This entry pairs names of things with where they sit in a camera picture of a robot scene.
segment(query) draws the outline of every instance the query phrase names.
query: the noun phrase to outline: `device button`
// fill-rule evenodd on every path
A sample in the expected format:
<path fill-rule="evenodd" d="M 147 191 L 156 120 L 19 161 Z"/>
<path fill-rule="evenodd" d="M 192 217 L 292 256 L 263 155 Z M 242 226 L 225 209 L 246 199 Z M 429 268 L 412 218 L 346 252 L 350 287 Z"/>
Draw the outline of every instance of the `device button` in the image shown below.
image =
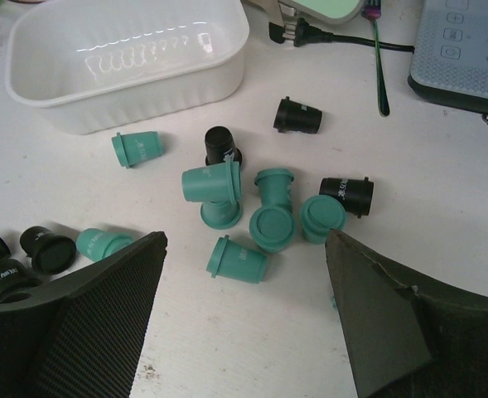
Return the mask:
<path fill-rule="evenodd" d="M 446 8 L 456 8 L 458 10 L 468 9 L 468 0 L 446 0 Z"/>
<path fill-rule="evenodd" d="M 465 17 L 462 14 L 458 14 L 456 12 L 449 12 L 446 20 L 450 23 L 463 23 L 465 21 Z"/>
<path fill-rule="evenodd" d="M 454 46 L 442 46 L 441 56 L 450 58 L 451 60 L 458 60 L 461 58 L 461 49 Z"/>
<path fill-rule="evenodd" d="M 451 40 L 451 41 L 461 41 L 462 31 L 459 31 L 458 29 L 450 29 L 450 28 L 445 29 L 444 38 L 446 40 Z"/>

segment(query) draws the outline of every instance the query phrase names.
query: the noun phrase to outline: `white table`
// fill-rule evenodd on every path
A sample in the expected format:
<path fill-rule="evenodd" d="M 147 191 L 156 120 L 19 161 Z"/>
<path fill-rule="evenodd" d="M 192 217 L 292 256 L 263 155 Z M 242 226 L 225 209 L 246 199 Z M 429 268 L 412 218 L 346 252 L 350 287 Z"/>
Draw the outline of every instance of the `white table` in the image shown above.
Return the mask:
<path fill-rule="evenodd" d="M 414 43 L 420 0 L 384 1 L 382 40 Z M 2 23 L 23 6 L 5 4 Z M 246 7 L 251 37 L 244 83 L 228 99 L 89 136 L 72 136 L 12 101 L 3 88 L 0 35 L 0 235 L 23 258 L 29 226 L 165 231 L 157 291 L 133 398 L 356 397 L 324 248 L 295 243 L 270 257 L 259 285 L 205 272 L 223 231 L 202 224 L 184 201 L 181 173 L 200 167 L 206 130 L 229 127 L 245 156 L 244 217 L 231 238 L 255 247 L 248 224 L 259 207 L 253 179 L 266 167 L 296 174 L 294 204 L 323 177 L 369 176 L 370 216 L 345 231 L 394 260 L 488 296 L 488 128 L 477 114 L 422 102 L 408 87 L 411 56 L 384 51 L 392 114 L 376 106 L 374 51 L 354 45 L 295 49 L 269 41 L 267 19 Z M 357 18 L 335 32 L 370 36 Z M 316 136 L 273 128 L 286 95 L 326 113 Z M 155 129 L 167 154 L 141 167 L 118 165 L 116 132 Z M 71 270 L 86 266 L 80 259 Z"/>

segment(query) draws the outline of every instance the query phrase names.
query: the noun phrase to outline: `green rubber stopper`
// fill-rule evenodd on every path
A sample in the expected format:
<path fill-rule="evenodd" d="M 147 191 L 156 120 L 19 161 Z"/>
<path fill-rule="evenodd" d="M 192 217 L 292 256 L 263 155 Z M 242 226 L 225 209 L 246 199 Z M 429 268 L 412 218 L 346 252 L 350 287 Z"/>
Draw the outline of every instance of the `green rubber stopper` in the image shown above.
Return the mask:
<path fill-rule="evenodd" d="M 257 174 L 254 185 L 260 190 L 262 206 L 282 206 L 293 211 L 291 185 L 295 177 L 286 168 L 269 168 Z"/>
<path fill-rule="evenodd" d="M 230 201 L 207 202 L 201 205 L 201 219 L 215 230 L 227 230 L 235 226 L 242 217 L 242 207 Z"/>
<path fill-rule="evenodd" d="M 96 228 L 83 231 L 76 240 L 76 249 L 94 262 L 103 260 L 133 243 L 125 234 L 113 234 Z"/>
<path fill-rule="evenodd" d="M 157 131 L 121 135 L 112 138 L 114 151 L 120 165 L 130 168 L 164 153 Z"/>
<path fill-rule="evenodd" d="M 181 185 L 186 201 L 224 202 L 235 205 L 242 196 L 240 163 L 230 159 L 224 163 L 184 172 Z"/>
<path fill-rule="evenodd" d="M 333 197 L 317 195 L 302 205 L 302 235 L 314 245 L 322 245 L 331 230 L 341 231 L 346 223 L 345 208 Z"/>
<path fill-rule="evenodd" d="M 207 271 L 213 278 L 219 275 L 258 284 L 262 281 L 267 265 L 268 258 L 265 255 L 232 242 L 226 235 L 218 239 Z"/>
<path fill-rule="evenodd" d="M 280 206 L 262 206 L 251 217 L 251 237 L 268 253 L 278 253 L 292 243 L 297 228 L 292 213 Z"/>

